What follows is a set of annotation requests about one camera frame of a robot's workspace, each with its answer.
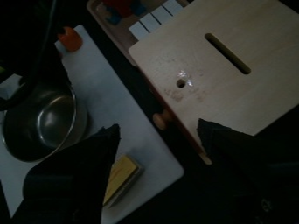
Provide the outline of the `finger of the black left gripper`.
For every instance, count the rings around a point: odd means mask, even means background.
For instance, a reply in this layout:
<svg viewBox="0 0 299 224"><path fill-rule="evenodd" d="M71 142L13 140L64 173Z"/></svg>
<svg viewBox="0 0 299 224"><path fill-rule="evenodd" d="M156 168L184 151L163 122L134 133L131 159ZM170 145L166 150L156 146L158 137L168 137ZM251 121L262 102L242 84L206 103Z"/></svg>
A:
<svg viewBox="0 0 299 224"><path fill-rule="evenodd" d="M0 76L0 84L13 74L19 75L23 80L9 98L5 99L0 96L0 111L19 105L32 93L39 82L69 80L55 44L24 48L15 54L9 51L4 57L0 57L0 67L4 69L4 78Z"/></svg>

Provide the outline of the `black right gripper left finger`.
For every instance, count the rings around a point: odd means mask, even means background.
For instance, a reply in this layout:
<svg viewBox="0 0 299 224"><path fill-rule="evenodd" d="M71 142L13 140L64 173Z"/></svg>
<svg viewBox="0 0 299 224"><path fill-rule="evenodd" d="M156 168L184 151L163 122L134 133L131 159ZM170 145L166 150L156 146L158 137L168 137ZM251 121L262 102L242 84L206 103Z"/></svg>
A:
<svg viewBox="0 0 299 224"><path fill-rule="evenodd" d="M28 171L12 224L100 224L119 142L115 124Z"/></svg>

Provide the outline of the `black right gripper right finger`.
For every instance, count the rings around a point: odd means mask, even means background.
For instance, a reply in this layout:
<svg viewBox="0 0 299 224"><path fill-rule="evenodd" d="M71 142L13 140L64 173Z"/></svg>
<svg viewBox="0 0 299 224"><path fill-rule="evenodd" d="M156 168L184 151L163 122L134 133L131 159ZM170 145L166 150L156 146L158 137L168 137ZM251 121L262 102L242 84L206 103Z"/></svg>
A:
<svg viewBox="0 0 299 224"><path fill-rule="evenodd" d="M200 119L198 135L234 224L299 224L299 149Z"/></svg>

